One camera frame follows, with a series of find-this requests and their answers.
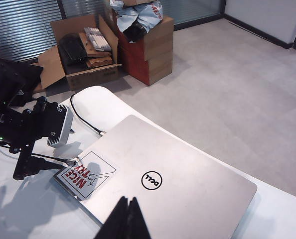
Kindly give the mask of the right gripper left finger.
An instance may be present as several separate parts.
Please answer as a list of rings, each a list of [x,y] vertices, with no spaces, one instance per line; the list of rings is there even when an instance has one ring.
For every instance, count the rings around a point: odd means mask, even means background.
[[[122,196],[94,238],[123,239],[127,212],[128,200]]]

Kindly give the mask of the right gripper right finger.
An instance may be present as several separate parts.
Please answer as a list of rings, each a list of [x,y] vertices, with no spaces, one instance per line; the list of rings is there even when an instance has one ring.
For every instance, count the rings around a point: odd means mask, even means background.
[[[150,239],[151,238],[136,197],[133,197],[133,199],[130,201],[130,204],[129,204],[128,238],[129,239]]]

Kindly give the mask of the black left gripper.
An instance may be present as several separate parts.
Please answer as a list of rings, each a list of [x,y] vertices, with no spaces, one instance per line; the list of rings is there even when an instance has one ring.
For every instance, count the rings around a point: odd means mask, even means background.
[[[0,146],[9,145],[11,153],[21,150],[13,173],[14,180],[38,174],[41,170],[62,169],[64,166],[32,156],[35,141],[60,135],[60,108],[57,102],[39,97],[33,109],[18,112],[7,104],[0,106]]]

